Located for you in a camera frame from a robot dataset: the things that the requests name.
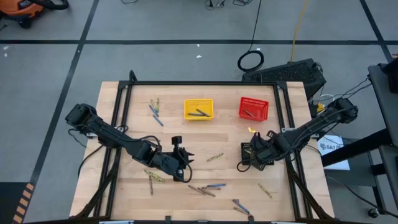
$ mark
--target orange equipment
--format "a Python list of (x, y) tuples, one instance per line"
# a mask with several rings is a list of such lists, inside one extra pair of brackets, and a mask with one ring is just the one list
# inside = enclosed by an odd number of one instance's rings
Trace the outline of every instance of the orange equipment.
[(51, 0), (0, 0), (0, 17), (17, 21), (22, 28), (28, 29), (32, 19), (44, 8), (64, 10), (68, 7), (68, 0), (62, 0), (62, 4), (55, 4)]

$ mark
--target table leg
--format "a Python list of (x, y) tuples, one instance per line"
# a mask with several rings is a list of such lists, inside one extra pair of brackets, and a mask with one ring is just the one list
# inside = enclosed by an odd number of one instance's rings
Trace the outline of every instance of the table leg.
[(392, 141), (388, 130), (383, 129), (322, 156), (322, 164), (326, 167), (360, 155), (364, 152), (372, 151), (383, 144), (391, 143)]

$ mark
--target yellow bin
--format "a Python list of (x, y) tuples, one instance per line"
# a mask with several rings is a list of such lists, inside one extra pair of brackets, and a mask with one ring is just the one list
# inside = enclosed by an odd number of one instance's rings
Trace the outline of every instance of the yellow bin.
[[(189, 113), (198, 114), (197, 109), (208, 114), (207, 116), (192, 116)], [(189, 99), (184, 101), (184, 118), (190, 121), (206, 121), (214, 117), (212, 99)]]

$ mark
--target black metal frame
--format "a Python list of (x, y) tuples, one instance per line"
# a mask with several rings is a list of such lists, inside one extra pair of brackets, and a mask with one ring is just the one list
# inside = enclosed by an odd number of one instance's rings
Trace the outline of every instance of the black metal frame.
[[(289, 94), (287, 92), (287, 85), (286, 82), (260, 82), (260, 83), (253, 83), (253, 82), (208, 82), (208, 81), (199, 81), (199, 82), (191, 82), (191, 81), (137, 81), (137, 78), (135, 74), (131, 71), (130, 72), (130, 80), (129, 81), (119, 81), (118, 85), (118, 92), (116, 93), (116, 100), (115, 100), (115, 106), (114, 106), (114, 111), (113, 111), (113, 117), (112, 117), (112, 126), (116, 126), (117, 123), (117, 117), (118, 117), (118, 112), (119, 112), (119, 105), (121, 102), (121, 95), (123, 90), (127, 87), (127, 94), (126, 94), (126, 99), (124, 102), (124, 109), (123, 109), (123, 115), (121, 119), (121, 125), (125, 125), (127, 122), (127, 112), (129, 109), (129, 104), (130, 104), (130, 98), (131, 98), (131, 92), (132, 92), (132, 86), (133, 85), (244, 85), (244, 86), (272, 86), (274, 89), (274, 96), (275, 96), (275, 103), (276, 103), (276, 109), (277, 109), (277, 114), (278, 114), (278, 120), (279, 120), (279, 126), (280, 126), (280, 131), (282, 131), (282, 128), (285, 127), (284, 124), (284, 117), (282, 113), (282, 106), (280, 103), (280, 97), (279, 97), (279, 91), (278, 88), (281, 86), (283, 91), (284, 91), (284, 100), (285, 100), (285, 105), (286, 105), (286, 110), (288, 114), (288, 120), (289, 120), (289, 126), (294, 127), (294, 119), (293, 119), (293, 113), (292, 113), (292, 108), (290, 105), (290, 100), (289, 100)], [(107, 148), (105, 157), (104, 157), (104, 162), (103, 162), (103, 168), (101, 172), (101, 179), (99, 184), (101, 185), (105, 177), (107, 176), (107, 171), (109, 167), (109, 160), (111, 158), (111, 150)], [(117, 172), (119, 169), (119, 163), (120, 163), (120, 154), (121, 154), (121, 148), (116, 149), (116, 155), (114, 157), (114, 163), (116, 163), (117, 167)], [(300, 177), (300, 180), (306, 185), (305, 183), (305, 176), (304, 176), (304, 170), (303, 170), (303, 165), (302, 165), (302, 160), (300, 157), (300, 154), (296, 152), (296, 160), (297, 160), (297, 170), (298, 174)], [(286, 166), (288, 166), (288, 163), (291, 163), (290, 159), (286, 159)], [(110, 188), (109, 188), (109, 196), (108, 196), (108, 201), (106, 204), (106, 217), (110, 217), (112, 213), (112, 207), (113, 207), (113, 200), (114, 200), (114, 193), (116, 190), (116, 181), (117, 181), (117, 172), (116, 175), (113, 177), (111, 183), (110, 183)], [(301, 219), (302, 217), (300, 216), (300, 208), (299, 208), (299, 201), (297, 198), (297, 191), (296, 187), (294, 184), (294, 181), (292, 180), (291, 177), (289, 178), (289, 185), (290, 185), (290, 193), (292, 196), (292, 204), (293, 204), (293, 210), (294, 210), (294, 216), (296, 220)], [(95, 206), (95, 210), (93, 213), (94, 217), (98, 217), (100, 215), (100, 209), (101, 209), (101, 203), (102, 203), (102, 198), (100, 198)], [(305, 199), (304, 197), (304, 205), (305, 205), (305, 213), (307, 215), (307, 218), (312, 218), (312, 211), (309, 202)], [(141, 220), (140, 222), (163, 222), (163, 220), (159, 221), (145, 221)]]

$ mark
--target red basket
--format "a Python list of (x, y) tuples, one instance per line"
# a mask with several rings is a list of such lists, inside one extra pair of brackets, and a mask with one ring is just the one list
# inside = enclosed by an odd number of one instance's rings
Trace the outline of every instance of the red basket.
[(242, 97), (241, 105), (239, 106), (239, 117), (253, 121), (265, 121), (268, 118), (268, 102)]

